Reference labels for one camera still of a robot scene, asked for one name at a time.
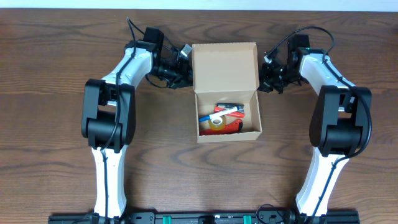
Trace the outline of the blue capped white marker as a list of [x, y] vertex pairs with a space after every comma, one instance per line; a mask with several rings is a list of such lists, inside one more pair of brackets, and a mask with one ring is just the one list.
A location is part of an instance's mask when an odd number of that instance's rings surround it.
[[225, 109], [225, 110], [220, 111], [220, 112], [216, 112], [216, 113], [213, 113], [213, 114], [208, 114], [206, 116], [203, 116], [203, 117], [199, 118], [198, 122], [201, 123], [201, 122], [204, 122], [204, 121], [208, 121], [211, 118], [216, 118], [216, 117], [224, 116], [224, 115], [227, 115], [227, 114], [230, 114], [230, 113], [233, 113], [233, 112], [237, 112], [238, 109], [239, 108], [237, 106], [234, 106], [232, 108]]

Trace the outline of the red utility knife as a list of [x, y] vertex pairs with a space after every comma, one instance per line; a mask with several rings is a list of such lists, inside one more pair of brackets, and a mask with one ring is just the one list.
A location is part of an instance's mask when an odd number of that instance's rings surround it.
[[243, 121], [236, 119], [232, 123], [226, 124], [223, 120], [219, 124], [213, 124], [211, 120], [208, 121], [209, 129], [200, 131], [201, 136], [219, 135], [219, 134], [234, 134], [240, 132], [243, 128]]

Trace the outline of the yellow tape roll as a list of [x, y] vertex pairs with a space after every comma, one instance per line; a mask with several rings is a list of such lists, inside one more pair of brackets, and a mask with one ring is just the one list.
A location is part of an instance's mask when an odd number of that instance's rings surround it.
[[220, 116], [216, 118], [211, 118], [208, 121], [209, 127], [213, 131], [220, 131], [226, 126], [226, 118], [225, 116]]

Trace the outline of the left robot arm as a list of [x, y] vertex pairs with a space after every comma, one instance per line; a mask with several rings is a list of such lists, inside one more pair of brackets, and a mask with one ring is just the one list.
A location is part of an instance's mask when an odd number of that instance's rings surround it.
[[136, 128], [135, 90], [150, 75], [176, 89], [192, 86], [188, 44], [171, 46], [173, 60], [161, 56], [165, 35], [148, 27], [141, 40], [132, 39], [116, 67], [100, 80], [85, 84], [81, 133], [87, 138], [96, 166], [96, 203], [85, 223], [127, 220], [124, 162]]

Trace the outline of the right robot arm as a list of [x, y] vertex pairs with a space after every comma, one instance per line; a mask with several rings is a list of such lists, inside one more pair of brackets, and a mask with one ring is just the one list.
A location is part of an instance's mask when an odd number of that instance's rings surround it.
[[259, 90], [283, 93], [289, 84], [308, 83], [317, 94], [309, 127], [312, 160], [295, 198], [297, 221], [323, 223], [334, 185], [346, 163], [369, 144], [373, 128], [371, 91], [348, 81], [332, 64], [328, 51], [310, 46], [305, 34], [290, 34], [282, 63], [274, 47], [264, 56]]

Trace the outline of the cardboard box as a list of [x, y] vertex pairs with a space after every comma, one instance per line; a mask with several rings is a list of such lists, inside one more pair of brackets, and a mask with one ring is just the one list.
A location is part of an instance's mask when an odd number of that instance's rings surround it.
[[198, 118], [214, 113], [217, 104], [243, 105], [244, 117], [226, 116], [225, 125], [241, 128], [231, 134], [205, 134], [208, 121], [197, 121], [197, 142], [255, 140], [262, 133], [257, 88], [259, 68], [255, 42], [194, 44], [193, 89]]

